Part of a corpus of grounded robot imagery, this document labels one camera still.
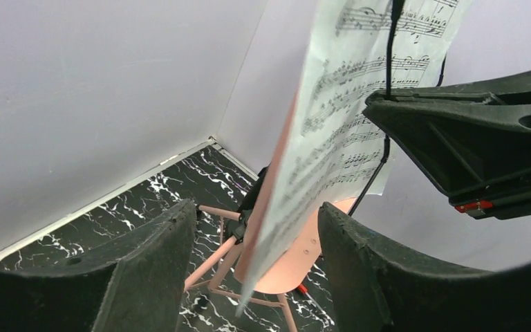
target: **floor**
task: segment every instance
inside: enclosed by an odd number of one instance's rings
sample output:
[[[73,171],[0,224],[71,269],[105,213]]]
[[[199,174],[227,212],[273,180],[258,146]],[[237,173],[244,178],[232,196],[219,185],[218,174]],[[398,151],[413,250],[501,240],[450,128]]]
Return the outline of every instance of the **floor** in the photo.
[[[0,261],[0,268],[16,270],[54,265],[60,259],[99,246],[141,226],[181,199],[193,199],[204,205],[235,210],[251,187],[253,178],[221,152],[223,150],[218,145],[202,148],[7,256]],[[198,222],[189,271],[193,271],[217,248],[218,219],[205,214]],[[230,274],[223,285],[228,290],[240,290],[239,283]],[[298,330],[336,331],[323,259],[313,266],[304,285],[326,312],[318,313],[304,297],[292,294],[288,301]],[[178,331],[288,331],[281,309],[249,304],[244,315],[235,318],[236,305],[233,299],[209,296],[203,287],[190,290],[181,303]]]

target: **black wire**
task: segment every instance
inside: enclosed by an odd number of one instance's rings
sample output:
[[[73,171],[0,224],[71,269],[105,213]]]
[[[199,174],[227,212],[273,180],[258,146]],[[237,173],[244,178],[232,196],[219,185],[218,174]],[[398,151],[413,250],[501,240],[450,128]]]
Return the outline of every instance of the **black wire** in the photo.
[[[436,86],[440,86],[443,83],[443,79],[445,78],[445,62],[447,61],[447,56],[445,55],[445,58],[442,60],[442,64],[440,65],[440,75],[438,76],[438,83]]]
[[[388,47],[386,50],[386,99],[390,100],[392,97],[392,48],[395,37],[395,30],[398,27],[398,20],[402,16],[404,9],[404,0],[393,0],[390,33],[388,35]]]
[[[390,25],[390,32],[388,35],[388,47],[386,50],[386,99],[391,99],[391,83],[392,83],[392,48],[393,48],[393,40],[395,37],[395,30],[398,27],[398,20],[400,19],[400,16],[402,15],[402,10],[404,9],[404,0],[393,0],[392,2],[392,13],[391,13],[391,25]],[[384,137],[384,153],[382,155],[382,159],[380,160],[380,164],[378,167],[375,168],[373,171],[373,174],[371,174],[371,177],[365,184],[365,187],[361,191],[361,194],[357,197],[357,200],[353,203],[351,206],[351,209],[349,209],[349,216],[353,216],[353,213],[355,213],[355,210],[363,200],[363,197],[367,192],[369,191],[369,188],[373,184],[373,181],[375,181],[375,178],[378,177],[378,174],[384,167],[384,165],[388,162],[388,158],[390,156],[390,137],[388,134]]]

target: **sheet music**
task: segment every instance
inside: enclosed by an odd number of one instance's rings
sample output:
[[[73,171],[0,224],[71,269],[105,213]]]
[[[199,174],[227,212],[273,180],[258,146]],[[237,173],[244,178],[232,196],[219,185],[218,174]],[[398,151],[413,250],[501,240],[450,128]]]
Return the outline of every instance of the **sheet music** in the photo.
[[[471,0],[407,0],[392,54],[392,87],[435,86]],[[238,313],[261,276],[324,201],[357,196],[378,166],[384,134],[362,115],[385,89],[391,0],[322,0],[298,92],[296,114],[257,238]],[[374,187],[381,193],[384,168]]]

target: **gray wall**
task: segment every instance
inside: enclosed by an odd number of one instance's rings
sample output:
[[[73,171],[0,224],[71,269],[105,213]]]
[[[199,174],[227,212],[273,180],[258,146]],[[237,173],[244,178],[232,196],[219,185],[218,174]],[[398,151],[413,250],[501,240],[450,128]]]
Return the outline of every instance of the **gray wall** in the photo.
[[[221,143],[255,171],[269,163],[295,92],[313,9],[312,1],[270,0],[219,129]],[[474,0],[449,50],[445,84],[530,69],[531,0]],[[531,260],[531,217],[460,215],[407,156],[396,154],[384,195],[367,197],[357,220],[459,264],[497,270]]]
[[[215,134],[266,2],[0,1],[0,249]]]
[[[258,172],[272,159],[302,72],[313,0],[269,0],[216,135]]]

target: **red clip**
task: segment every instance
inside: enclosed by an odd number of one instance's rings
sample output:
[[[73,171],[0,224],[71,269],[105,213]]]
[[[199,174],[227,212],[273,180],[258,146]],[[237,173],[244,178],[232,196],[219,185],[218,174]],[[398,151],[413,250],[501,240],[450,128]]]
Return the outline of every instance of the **red clip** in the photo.
[[[306,295],[306,292],[308,292],[303,284],[298,285],[298,287],[296,287],[296,290],[302,295]]]
[[[489,209],[493,206],[494,205],[490,201],[477,201],[473,203],[458,205],[455,207],[455,210],[461,213],[466,213],[467,211]]]

